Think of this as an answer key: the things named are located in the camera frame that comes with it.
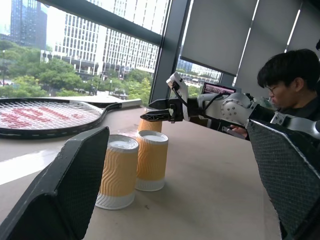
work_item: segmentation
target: gray table surface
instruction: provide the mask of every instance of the gray table surface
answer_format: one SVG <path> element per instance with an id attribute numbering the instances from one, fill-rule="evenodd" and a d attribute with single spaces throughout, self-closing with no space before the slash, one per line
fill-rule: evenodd
<path id="1" fill-rule="evenodd" d="M 114 111 L 111 133 L 136 129 L 143 108 Z M 165 187 L 136 191 L 121 210 L 95 207 L 86 240 L 279 240 L 250 142 L 191 122 L 164 122 Z M 67 138 L 0 139 L 0 161 L 62 147 Z M 38 172 L 0 185 L 0 223 Z"/>

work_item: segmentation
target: roller shade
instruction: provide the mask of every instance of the roller shade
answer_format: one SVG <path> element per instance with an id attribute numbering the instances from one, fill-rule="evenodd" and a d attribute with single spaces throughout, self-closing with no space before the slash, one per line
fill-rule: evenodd
<path id="1" fill-rule="evenodd" d="M 257 0 L 194 0 L 181 59 L 235 76 Z"/>
<path id="2" fill-rule="evenodd" d="M 300 0 L 260 0 L 235 86 L 254 97 L 267 97 L 257 75 L 269 58 L 283 53 L 294 25 Z"/>
<path id="3" fill-rule="evenodd" d="M 308 2 L 304 2 L 288 50 L 310 49 L 318 58 L 320 52 L 316 44 L 320 39 L 320 11 Z"/>

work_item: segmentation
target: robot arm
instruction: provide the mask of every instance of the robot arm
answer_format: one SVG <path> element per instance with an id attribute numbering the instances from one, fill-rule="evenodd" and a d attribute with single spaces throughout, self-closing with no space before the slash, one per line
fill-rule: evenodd
<path id="1" fill-rule="evenodd" d="M 320 140 L 320 121 L 314 122 L 306 118 L 274 112 L 253 102 L 242 93 L 230 95 L 210 93 L 190 98 L 188 86 L 176 72 L 166 81 L 176 93 L 177 98 L 160 99 L 149 106 L 156 111 L 150 111 L 141 118 L 147 121 L 189 121 L 190 117 L 219 119 L 233 125 L 246 127 L 249 119 L 262 120 L 279 124 L 288 129 L 303 132 Z"/>

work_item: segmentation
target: person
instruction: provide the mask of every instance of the person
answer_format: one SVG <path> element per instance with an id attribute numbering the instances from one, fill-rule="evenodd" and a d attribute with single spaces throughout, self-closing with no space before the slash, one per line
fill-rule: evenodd
<path id="1" fill-rule="evenodd" d="M 320 97 L 317 85 L 320 77 L 318 56 L 309 49 L 280 53 L 260 69 L 257 82 L 269 89 L 272 102 L 280 113 L 320 120 Z M 248 138 L 244 128 L 231 125 L 233 131 Z"/>

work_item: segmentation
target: paper cup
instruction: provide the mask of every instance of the paper cup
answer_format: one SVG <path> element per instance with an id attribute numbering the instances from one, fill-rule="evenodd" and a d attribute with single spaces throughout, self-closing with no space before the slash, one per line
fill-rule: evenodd
<path id="1" fill-rule="evenodd" d="M 151 109 L 147 109 L 147 108 L 144 109 L 144 113 L 147 113 L 149 111 L 151 111 Z M 162 121 L 147 121 L 144 119 L 140 119 L 138 131 L 137 131 L 136 135 L 138 135 L 138 133 L 143 130 L 156 131 L 156 132 L 161 133 Z"/>
<path id="2" fill-rule="evenodd" d="M 100 190 L 95 202 L 97 207 L 117 210 L 134 201 L 138 150 L 138 142 L 131 137 L 109 136 Z"/>
<path id="3" fill-rule="evenodd" d="M 137 135 L 139 143 L 135 189 L 147 192 L 165 185 L 168 137 L 160 132 L 143 130 Z"/>

